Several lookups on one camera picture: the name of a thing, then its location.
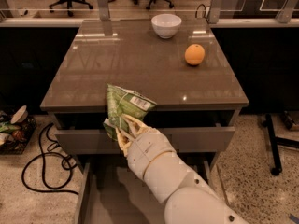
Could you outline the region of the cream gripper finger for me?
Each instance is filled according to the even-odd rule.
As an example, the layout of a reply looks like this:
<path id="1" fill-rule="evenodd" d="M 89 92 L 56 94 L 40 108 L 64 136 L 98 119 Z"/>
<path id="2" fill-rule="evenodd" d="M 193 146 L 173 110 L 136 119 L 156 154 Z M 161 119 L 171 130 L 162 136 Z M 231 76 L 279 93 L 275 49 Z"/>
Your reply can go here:
<path id="1" fill-rule="evenodd" d="M 123 152 L 124 156 L 127 156 L 128 149 L 135 139 L 129 133 L 119 128 L 116 129 L 116 134 L 120 150 Z"/>
<path id="2" fill-rule="evenodd" d="M 143 121 L 136 119 L 130 115 L 122 114 L 121 118 L 127 123 L 128 131 L 121 130 L 121 136 L 126 139 L 136 139 L 140 134 L 150 130 Z"/>

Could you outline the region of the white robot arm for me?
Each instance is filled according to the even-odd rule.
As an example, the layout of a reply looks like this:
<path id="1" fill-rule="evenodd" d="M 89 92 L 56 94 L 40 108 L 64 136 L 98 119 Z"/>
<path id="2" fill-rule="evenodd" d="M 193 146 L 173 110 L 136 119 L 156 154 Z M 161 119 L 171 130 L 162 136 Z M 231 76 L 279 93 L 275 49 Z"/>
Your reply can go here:
<path id="1" fill-rule="evenodd" d="M 123 114 L 128 129 L 116 129 L 129 169 L 164 206 L 165 224 L 249 224 L 177 154 L 167 137 Z"/>

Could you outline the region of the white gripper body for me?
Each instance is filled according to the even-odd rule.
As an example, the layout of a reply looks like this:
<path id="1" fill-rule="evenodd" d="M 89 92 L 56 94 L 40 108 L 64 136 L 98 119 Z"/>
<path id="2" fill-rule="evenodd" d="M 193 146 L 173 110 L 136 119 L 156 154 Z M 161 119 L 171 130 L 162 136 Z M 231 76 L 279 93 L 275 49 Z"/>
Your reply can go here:
<path id="1" fill-rule="evenodd" d="M 150 164 L 165 152 L 174 152 L 167 137 L 157 129 L 149 128 L 130 145 L 127 154 L 128 166 L 141 180 Z"/>

